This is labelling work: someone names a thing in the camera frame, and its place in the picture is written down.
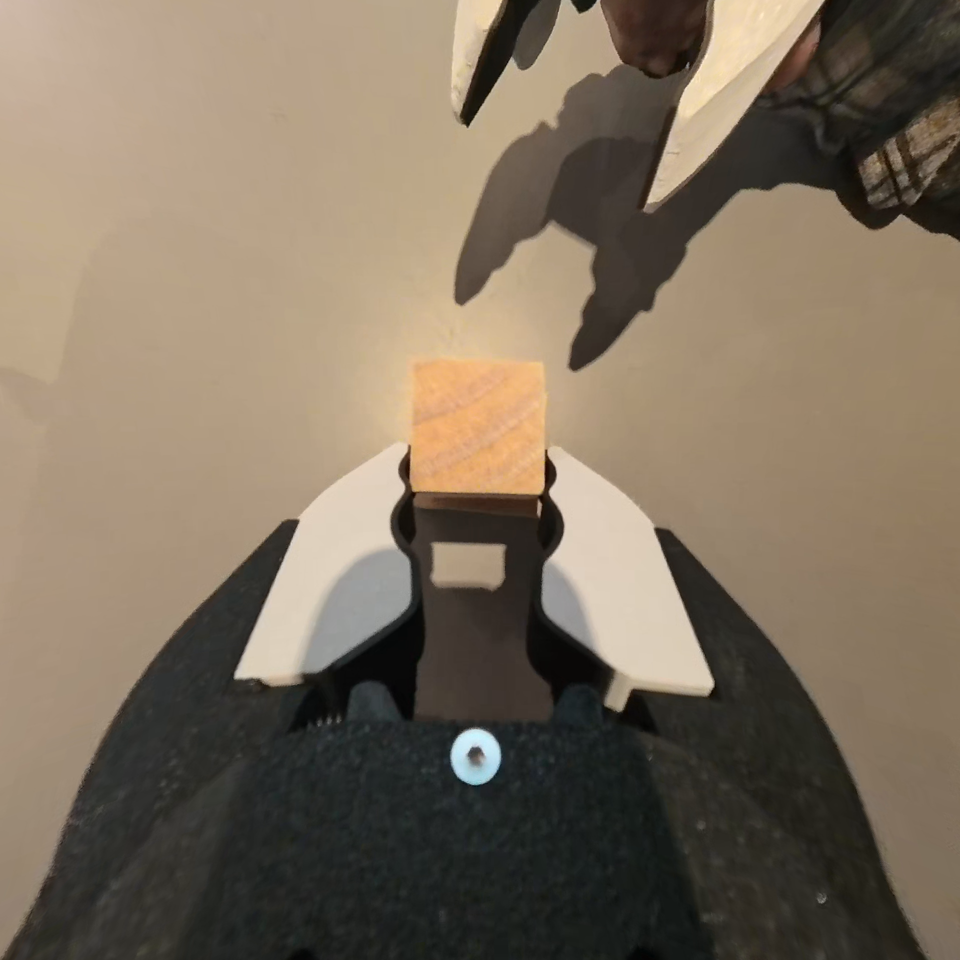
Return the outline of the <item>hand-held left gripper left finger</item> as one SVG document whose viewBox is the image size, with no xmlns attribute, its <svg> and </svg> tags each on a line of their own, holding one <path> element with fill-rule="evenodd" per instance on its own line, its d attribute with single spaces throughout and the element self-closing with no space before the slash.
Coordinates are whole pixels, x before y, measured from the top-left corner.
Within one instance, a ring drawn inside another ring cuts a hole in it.
<svg viewBox="0 0 960 960">
<path fill-rule="evenodd" d="M 299 515 L 235 682 L 300 685 L 355 661 L 413 617 L 418 574 L 400 527 L 408 450 L 388 445 Z"/>
</svg>

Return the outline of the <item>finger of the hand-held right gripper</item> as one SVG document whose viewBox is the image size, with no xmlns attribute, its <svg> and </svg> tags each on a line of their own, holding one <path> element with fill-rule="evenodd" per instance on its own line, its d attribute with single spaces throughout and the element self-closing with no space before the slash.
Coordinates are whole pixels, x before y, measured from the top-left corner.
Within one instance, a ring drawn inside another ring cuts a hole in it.
<svg viewBox="0 0 960 960">
<path fill-rule="evenodd" d="M 546 47 L 560 1 L 459 1 L 454 22 L 450 100 L 457 121 L 474 121 L 506 68 L 526 70 Z"/>
<path fill-rule="evenodd" d="M 657 210 L 723 145 L 823 1 L 713 1 L 702 44 L 664 120 L 641 194 Z"/>
</svg>

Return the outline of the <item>person's right hand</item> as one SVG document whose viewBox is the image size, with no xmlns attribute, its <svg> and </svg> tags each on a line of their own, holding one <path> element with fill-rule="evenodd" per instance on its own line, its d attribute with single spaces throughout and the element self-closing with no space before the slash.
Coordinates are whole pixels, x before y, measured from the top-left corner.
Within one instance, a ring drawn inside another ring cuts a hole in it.
<svg viewBox="0 0 960 960">
<path fill-rule="evenodd" d="M 663 79 L 695 62 L 706 31 L 708 1 L 601 1 L 621 62 Z"/>
</svg>

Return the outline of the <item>large plain wooden cube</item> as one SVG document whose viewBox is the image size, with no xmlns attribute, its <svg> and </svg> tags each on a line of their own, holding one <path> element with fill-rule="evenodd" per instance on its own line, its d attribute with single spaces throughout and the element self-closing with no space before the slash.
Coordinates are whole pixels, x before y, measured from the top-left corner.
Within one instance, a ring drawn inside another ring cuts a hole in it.
<svg viewBox="0 0 960 960">
<path fill-rule="evenodd" d="M 540 362 L 415 360 L 409 432 L 414 505 L 536 518 L 546 489 L 546 406 Z"/>
</svg>

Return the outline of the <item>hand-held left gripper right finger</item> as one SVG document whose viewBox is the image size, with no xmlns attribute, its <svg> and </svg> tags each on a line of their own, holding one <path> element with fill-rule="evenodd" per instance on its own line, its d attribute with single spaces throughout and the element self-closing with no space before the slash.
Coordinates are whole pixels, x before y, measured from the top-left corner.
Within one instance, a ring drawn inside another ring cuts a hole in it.
<svg viewBox="0 0 960 960">
<path fill-rule="evenodd" d="M 535 609 L 600 668 L 609 711 L 635 692 L 709 698 L 714 675 L 654 523 L 621 489 L 558 446 L 546 453 L 546 547 Z"/>
</svg>

